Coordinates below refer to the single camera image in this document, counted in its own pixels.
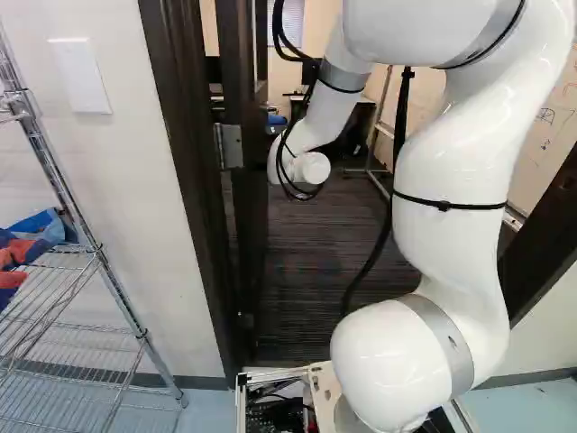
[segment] doorway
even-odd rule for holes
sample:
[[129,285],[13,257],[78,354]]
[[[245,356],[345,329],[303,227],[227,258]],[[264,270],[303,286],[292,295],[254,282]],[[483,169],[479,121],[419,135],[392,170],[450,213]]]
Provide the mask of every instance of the doorway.
[[[368,256],[384,210],[367,180],[347,180],[338,172],[317,200],[306,204],[288,202],[281,191],[268,187],[262,165],[269,140],[263,109],[269,84],[266,6],[266,0],[215,0],[222,119],[240,128],[243,150],[243,166],[221,173],[200,4],[164,0],[151,5],[141,0],[157,88],[229,382],[243,365],[302,365],[327,359],[340,296]],[[575,163],[567,160],[558,176],[572,172]],[[552,224],[555,215],[545,210],[554,199],[556,215],[573,215],[573,188],[570,182],[560,182],[554,181],[521,232],[509,234],[513,239],[503,248],[499,267],[514,323],[558,278],[577,247],[577,236],[572,235],[577,232],[575,218]],[[553,239],[563,239],[563,249]],[[544,257],[547,266],[541,265]],[[536,272],[531,281],[527,266]],[[353,306],[410,292],[418,279],[418,272],[389,241]]]

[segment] blue cloth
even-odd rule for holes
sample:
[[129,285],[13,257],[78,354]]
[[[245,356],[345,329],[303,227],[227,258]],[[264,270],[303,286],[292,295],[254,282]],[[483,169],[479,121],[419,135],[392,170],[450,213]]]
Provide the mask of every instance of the blue cloth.
[[4,282],[8,285],[4,285],[0,290],[0,311],[8,306],[20,286],[20,282],[15,279],[17,273],[6,271],[11,271],[17,265],[33,262],[54,245],[63,243],[65,238],[64,223],[53,208],[30,216],[8,229],[0,228],[0,249],[8,248],[14,261],[0,270],[0,279],[4,277]]
[[287,122],[284,115],[269,115],[269,125],[287,124]]

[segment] metal wire shelf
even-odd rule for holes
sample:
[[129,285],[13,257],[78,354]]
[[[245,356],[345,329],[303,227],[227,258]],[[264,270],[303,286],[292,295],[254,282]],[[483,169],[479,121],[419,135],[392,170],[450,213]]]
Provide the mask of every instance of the metal wire shelf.
[[18,271],[28,278],[0,313],[0,363],[8,369],[40,339],[98,268],[94,252],[58,246]]
[[174,430],[182,408],[172,394],[130,386],[144,339],[57,321],[98,266],[65,246],[19,269],[29,277],[0,314],[0,433]]

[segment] white wall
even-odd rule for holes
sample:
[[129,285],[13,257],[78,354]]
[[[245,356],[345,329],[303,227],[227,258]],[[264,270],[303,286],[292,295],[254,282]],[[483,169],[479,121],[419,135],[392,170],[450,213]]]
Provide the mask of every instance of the white wall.
[[[79,204],[172,372],[223,377],[137,0],[0,0],[0,17]],[[46,42],[70,37],[90,39],[112,115],[70,110]],[[0,226],[55,204],[15,125],[0,130],[0,170]],[[81,316],[116,323],[105,296],[91,288]]]
[[495,375],[577,367],[577,263],[511,332]]

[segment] robotic arm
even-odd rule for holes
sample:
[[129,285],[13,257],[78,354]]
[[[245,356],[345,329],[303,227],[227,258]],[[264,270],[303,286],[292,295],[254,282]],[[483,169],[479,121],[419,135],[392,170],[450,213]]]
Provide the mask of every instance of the robotic arm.
[[[503,358],[503,207],[573,33],[572,0],[343,0],[321,82],[287,139],[295,156],[282,155],[293,181],[327,178],[328,160],[309,151],[340,133],[373,63],[437,67],[447,78],[440,114],[407,140],[395,173],[395,239],[422,280],[346,317],[331,341],[343,396],[372,430],[413,431]],[[269,178],[279,182],[270,164]]]

